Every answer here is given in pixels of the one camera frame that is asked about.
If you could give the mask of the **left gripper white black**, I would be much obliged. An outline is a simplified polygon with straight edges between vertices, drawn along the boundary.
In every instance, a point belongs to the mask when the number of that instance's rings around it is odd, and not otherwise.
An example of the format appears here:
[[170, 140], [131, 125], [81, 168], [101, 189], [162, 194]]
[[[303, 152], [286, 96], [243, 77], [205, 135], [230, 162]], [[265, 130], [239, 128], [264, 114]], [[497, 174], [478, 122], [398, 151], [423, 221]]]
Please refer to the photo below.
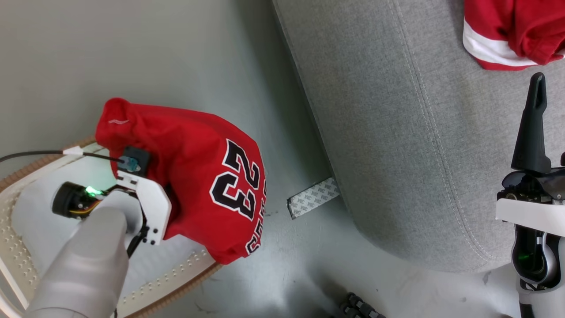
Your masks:
[[101, 208], [115, 208], [125, 215], [125, 247], [131, 257], [140, 243], [162, 243], [172, 204], [160, 184], [121, 170], [109, 189], [65, 182], [52, 200], [52, 212], [67, 219], [84, 220]]

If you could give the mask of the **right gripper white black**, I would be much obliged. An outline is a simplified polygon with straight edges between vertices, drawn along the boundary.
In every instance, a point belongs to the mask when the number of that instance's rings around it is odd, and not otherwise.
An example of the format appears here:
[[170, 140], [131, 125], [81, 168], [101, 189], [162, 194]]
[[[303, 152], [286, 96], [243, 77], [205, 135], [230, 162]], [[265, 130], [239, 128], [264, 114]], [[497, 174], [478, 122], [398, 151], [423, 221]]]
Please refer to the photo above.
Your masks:
[[496, 220], [565, 237], [565, 153], [561, 166], [552, 167], [545, 153], [546, 108], [546, 78], [538, 72], [529, 81], [511, 161], [514, 171], [502, 181]]

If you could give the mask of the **grey printed tape strip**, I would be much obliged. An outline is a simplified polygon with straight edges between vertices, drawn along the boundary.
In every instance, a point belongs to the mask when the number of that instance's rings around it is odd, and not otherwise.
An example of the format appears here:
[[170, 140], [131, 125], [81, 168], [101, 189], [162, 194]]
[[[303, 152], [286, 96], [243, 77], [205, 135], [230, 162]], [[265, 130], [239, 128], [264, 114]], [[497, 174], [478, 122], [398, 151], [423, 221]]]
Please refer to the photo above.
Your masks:
[[293, 220], [298, 219], [339, 196], [337, 181], [333, 178], [325, 179], [290, 197], [287, 201], [289, 215]]

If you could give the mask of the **white perforated laundry basket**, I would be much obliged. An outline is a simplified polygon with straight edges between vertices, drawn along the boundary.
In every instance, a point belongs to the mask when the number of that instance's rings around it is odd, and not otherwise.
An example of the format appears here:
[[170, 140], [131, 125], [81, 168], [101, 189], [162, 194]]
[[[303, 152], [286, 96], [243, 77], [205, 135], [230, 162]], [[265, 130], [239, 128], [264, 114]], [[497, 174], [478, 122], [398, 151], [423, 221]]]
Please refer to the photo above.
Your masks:
[[[93, 137], [47, 154], [0, 181], [0, 274], [20, 311], [0, 289], [0, 313], [22, 318], [40, 280], [79, 227], [55, 215], [54, 194], [65, 182], [106, 190], [117, 183], [108, 151]], [[129, 260], [116, 318], [147, 318], [196, 288], [222, 266], [184, 237], [141, 243]]]

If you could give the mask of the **red and white garment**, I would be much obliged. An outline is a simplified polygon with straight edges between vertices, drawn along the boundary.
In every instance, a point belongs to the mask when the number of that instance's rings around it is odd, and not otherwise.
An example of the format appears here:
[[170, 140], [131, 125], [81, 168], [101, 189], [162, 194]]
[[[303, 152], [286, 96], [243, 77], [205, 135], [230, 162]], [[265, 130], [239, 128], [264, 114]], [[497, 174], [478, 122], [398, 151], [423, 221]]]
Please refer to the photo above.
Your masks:
[[518, 71], [565, 59], [565, 0], [463, 4], [463, 46], [482, 68]]

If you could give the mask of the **red jersey number 23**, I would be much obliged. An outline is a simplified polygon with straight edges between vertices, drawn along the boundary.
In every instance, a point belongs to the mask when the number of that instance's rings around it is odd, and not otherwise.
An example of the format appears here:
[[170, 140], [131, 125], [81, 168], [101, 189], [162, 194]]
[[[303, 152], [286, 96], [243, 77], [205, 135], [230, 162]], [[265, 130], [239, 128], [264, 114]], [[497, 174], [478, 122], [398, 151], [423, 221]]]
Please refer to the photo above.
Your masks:
[[119, 157], [127, 146], [147, 151], [147, 178], [172, 204], [165, 239], [183, 235], [220, 264], [261, 245], [266, 173], [254, 139], [214, 114], [112, 98], [95, 138]]

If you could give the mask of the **grey fabric sofa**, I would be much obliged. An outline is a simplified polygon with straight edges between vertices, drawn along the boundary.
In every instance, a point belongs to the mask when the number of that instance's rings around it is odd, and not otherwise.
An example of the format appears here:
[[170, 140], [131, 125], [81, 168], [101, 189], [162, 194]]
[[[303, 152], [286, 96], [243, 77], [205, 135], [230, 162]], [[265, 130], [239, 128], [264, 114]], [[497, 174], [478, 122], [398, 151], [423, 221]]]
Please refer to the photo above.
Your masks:
[[443, 272], [510, 262], [495, 219], [531, 75], [547, 78], [546, 153], [565, 151], [565, 61], [488, 71], [463, 0], [272, 0], [341, 197], [375, 247]]

